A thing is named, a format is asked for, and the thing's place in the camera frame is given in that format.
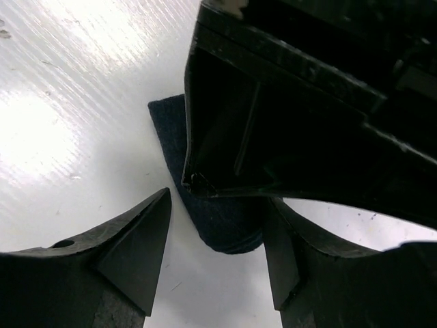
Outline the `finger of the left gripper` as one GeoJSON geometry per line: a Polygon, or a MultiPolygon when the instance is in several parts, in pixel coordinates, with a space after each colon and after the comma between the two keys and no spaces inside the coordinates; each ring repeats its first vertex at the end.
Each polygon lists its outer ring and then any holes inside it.
{"type": "Polygon", "coordinates": [[[308,105],[290,75],[243,49],[231,62],[194,49],[185,87],[191,193],[315,200],[436,227],[436,169],[366,131],[355,110],[308,105]]]}

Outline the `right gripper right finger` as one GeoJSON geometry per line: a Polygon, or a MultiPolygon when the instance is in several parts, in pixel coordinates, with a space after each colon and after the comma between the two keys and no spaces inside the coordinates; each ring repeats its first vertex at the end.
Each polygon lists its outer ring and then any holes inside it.
{"type": "Polygon", "coordinates": [[[304,248],[331,258],[361,258],[377,254],[347,241],[292,210],[281,198],[268,200],[262,234],[274,308],[282,311],[307,283],[304,248]]]}

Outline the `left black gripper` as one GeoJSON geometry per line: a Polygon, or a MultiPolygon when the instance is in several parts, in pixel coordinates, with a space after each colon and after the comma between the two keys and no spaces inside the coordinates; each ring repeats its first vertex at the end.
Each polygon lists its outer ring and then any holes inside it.
{"type": "Polygon", "coordinates": [[[203,1],[197,23],[368,115],[436,159],[435,1],[203,1]]]}

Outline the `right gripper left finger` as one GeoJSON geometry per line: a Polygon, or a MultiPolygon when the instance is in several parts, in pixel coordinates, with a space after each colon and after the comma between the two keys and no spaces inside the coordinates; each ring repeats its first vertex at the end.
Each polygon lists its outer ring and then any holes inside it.
{"type": "Polygon", "coordinates": [[[125,213],[51,246],[90,255],[91,272],[150,316],[171,216],[171,194],[161,189],[125,213]]]}

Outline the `navy patterned sock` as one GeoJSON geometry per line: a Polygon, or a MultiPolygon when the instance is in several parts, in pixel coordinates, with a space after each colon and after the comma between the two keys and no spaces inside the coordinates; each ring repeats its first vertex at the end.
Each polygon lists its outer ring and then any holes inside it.
{"type": "Polygon", "coordinates": [[[169,173],[201,240],[228,255],[249,253],[262,245],[264,199],[200,198],[182,186],[187,148],[184,95],[154,100],[147,107],[169,173]]]}

